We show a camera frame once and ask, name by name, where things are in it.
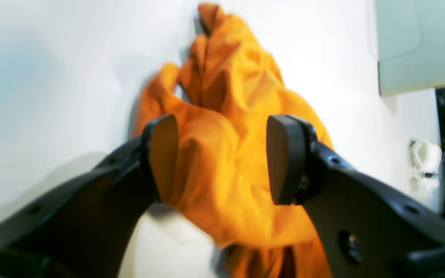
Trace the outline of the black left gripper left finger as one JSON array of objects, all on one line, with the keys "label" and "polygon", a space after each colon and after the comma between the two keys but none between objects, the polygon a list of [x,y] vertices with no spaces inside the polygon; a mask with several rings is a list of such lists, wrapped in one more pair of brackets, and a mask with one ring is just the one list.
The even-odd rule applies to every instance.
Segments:
[{"label": "black left gripper left finger", "polygon": [[173,180],[178,122],[162,115],[89,172],[0,222],[2,278],[116,278],[138,220]]}]

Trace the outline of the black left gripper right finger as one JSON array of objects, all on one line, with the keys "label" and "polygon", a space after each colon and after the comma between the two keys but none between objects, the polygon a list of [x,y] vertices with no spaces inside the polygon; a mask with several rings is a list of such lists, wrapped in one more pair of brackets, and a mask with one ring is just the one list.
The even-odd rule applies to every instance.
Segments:
[{"label": "black left gripper right finger", "polygon": [[353,169],[306,120],[271,115],[267,165],[276,205],[309,216],[336,278],[445,278],[445,219]]}]

